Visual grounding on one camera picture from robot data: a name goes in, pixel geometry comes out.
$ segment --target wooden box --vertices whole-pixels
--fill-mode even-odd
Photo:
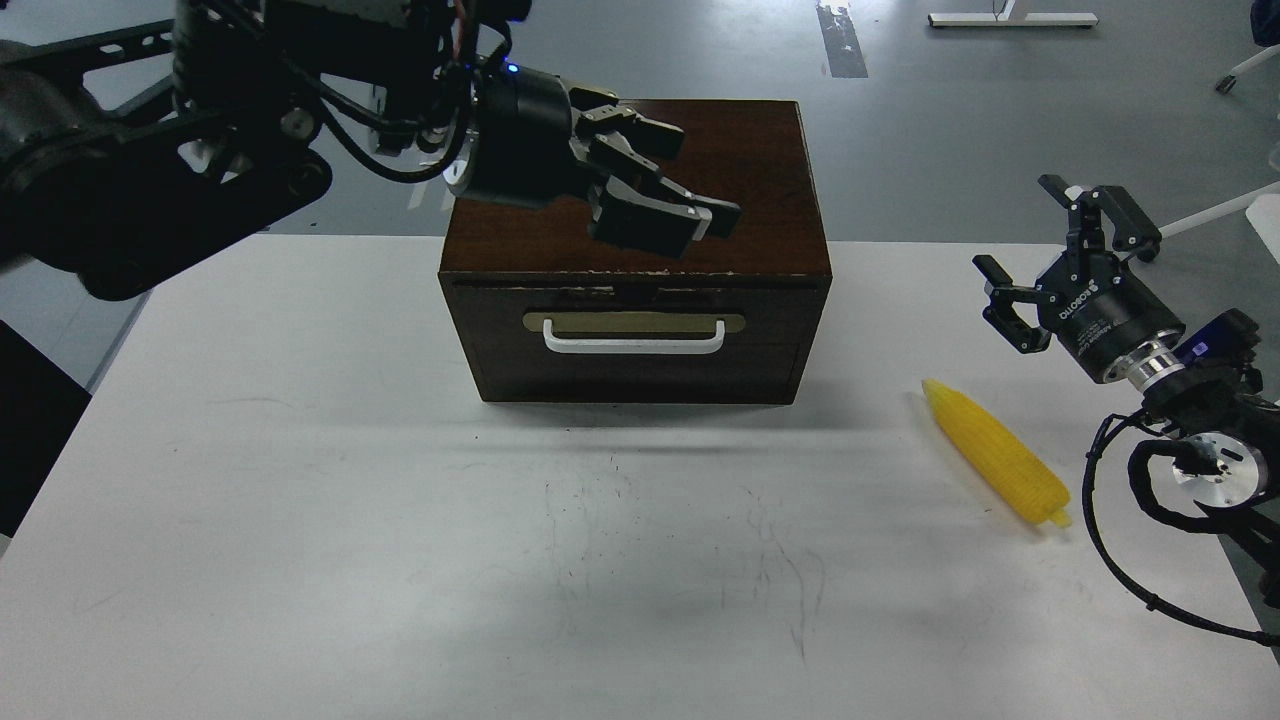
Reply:
[[[663,170],[737,202],[742,219],[731,237],[708,236],[672,260],[591,240],[590,208],[577,200],[543,210],[460,200],[439,279],[480,397],[790,404],[831,287],[796,104],[628,105],[684,128],[680,159]]]

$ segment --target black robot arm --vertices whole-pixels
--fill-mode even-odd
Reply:
[[[618,97],[507,61],[531,0],[177,0],[172,22],[52,45],[0,42],[0,263],[77,273],[95,296],[137,295],[321,197],[321,127],[361,165],[416,183],[449,172],[462,197],[593,205],[591,234],[680,256],[727,236],[741,210],[689,192],[641,154],[672,156],[678,128]],[[480,28],[502,41],[477,54]],[[173,54],[173,72],[102,110],[87,72]],[[371,106],[321,73],[374,87]],[[417,146],[426,168],[374,154]]]
[[[1133,197],[1115,186],[1069,188],[1056,176],[1043,176],[1041,186],[1068,211],[1066,249],[1057,260],[1029,287],[1015,286],[989,255],[974,258],[974,264],[987,278],[983,316],[1015,348],[1038,352],[1057,337],[1093,382],[1128,379],[1143,396],[1138,414],[1103,423],[1087,454],[1082,503],[1094,544],[1148,609],[1203,629],[1280,644],[1280,637],[1211,623],[1139,585],[1107,553],[1092,503],[1098,459],[1121,429],[1143,427],[1164,436],[1139,443],[1130,457],[1139,507],[1180,530],[1235,539],[1263,570],[1263,600],[1280,607],[1280,525],[1256,510],[1280,496],[1280,407],[1258,397],[1262,377],[1252,365],[1258,325],[1233,309],[1183,340],[1181,320],[1129,269],[1133,256],[1153,259],[1160,250],[1160,232]],[[1115,227],[1110,247],[1103,218]],[[1039,325],[1024,322],[1015,304],[1036,306]],[[1116,419],[1123,421],[1112,430]],[[1175,512],[1156,500],[1148,464],[1157,456],[1171,459],[1174,479],[1202,516]]]

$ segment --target white handle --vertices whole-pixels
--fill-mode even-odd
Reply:
[[[543,319],[543,341],[552,352],[575,355],[710,355],[724,346],[724,320],[716,320],[716,334],[707,340],[620,340],[556,337],[552,319]]]

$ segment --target box lid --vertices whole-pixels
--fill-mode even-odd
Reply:
[[[694,192],[741,205],[742,218],[731,237],[707,236],[675,260],[591,240],[590,206],[576,199],[561,197],[541,210],[458,200],[440,272],[831,277],[795,102],[625,104],[685,129],[680,158],[658,164]]]

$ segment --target table surface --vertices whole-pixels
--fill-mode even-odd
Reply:
[[[477,398],[438,238],[250,238],[156,291],[0,560],[0,717],[1274,717],[1268,651],[1147,612],[932,423],[929,375],[1075,487],[1138,402],[1007,347],[982,251],[1056,252],[833,243],[794,406],[522,406]],[[1120,562],[1254,626],[1130,446]]]
[[[1280,195],[1263,195],[1244,210],[1249,224],[1258,231],[1262,245],[1280,263]]]

